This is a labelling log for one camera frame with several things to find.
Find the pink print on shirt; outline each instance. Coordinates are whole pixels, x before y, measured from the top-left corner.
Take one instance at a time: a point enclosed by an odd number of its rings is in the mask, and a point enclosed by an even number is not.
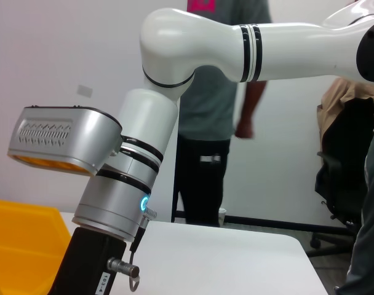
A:
[[[210,11],[215,13],[216,0],[188,0],[187,11]]]

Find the white robotic arm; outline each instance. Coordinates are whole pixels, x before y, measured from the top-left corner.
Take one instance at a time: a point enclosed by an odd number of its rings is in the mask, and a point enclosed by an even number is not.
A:
[[[175,102],[197,67],[216,66],[234,82],[330,74],[374,83],[374,0],[360,0],[324,26],[227,26],[161,9],[143,23],[141,56],[147,89],[129,92],[117,118],[79,106],[35,106],[15,126],[13,159],[94,176],[50,295],[109,295],[116,272],[130,276],[131,286],[137,280],[132,259],[120,260],[124,241],[133,241],[134,254],[155,215],[146,203],[177,119]]]

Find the black baseboard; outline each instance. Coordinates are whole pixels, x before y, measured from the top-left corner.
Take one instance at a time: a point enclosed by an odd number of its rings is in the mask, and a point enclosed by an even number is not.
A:
[[[185,218],[184,211],[176,211],[175,217]],[[320,232],[323,234],[334,234],[334,235],[353,235],[350,230],[346,228],[342,228],[342,227],[317,226],[315,224],[275,221],[275,220],[247,218],[247,217],[238,217],[238,216],[226,215],[224,222],[235,223],[235,224],[245,224],[248,226],[272,227],[275,229],[300,230],[303,232]]]

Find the white wall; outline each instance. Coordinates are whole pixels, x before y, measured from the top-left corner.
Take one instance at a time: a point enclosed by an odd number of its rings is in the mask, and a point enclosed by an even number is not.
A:
[[[88,178],[30,168],[7,148],[23,107],[93,106],[117,115],[125,93],[142,85],[140,24],[186,0],[0,0],[0,199],[73,212]],[[76,94],[93,88],[91,98]],[[149,205],[170,220],[175,135]]]
[[[321,24],[349,0],[269,0],[274,22]],[[256,112],[255,139],[233,139],[225,176],[227,214],[340,226],[314,192],[320,168],[316,107],[334,77],[271,81]],[[244,87],[239,87],[236,113]]]

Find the black chair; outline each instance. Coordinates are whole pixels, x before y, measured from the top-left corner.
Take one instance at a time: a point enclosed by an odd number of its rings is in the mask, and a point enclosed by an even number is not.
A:
[[[373,138],[374,102],[372,99],[353,99],[325,132],[322,139],[323,166],[317,174],[316,192],[325,201],[331,219],[338,219],[348,228],[353,239],[313,233],[309,257],[351,253],[361,227],[361,212],[367,187],[365,158]],[[320,249],[321,240],[334,246]]]

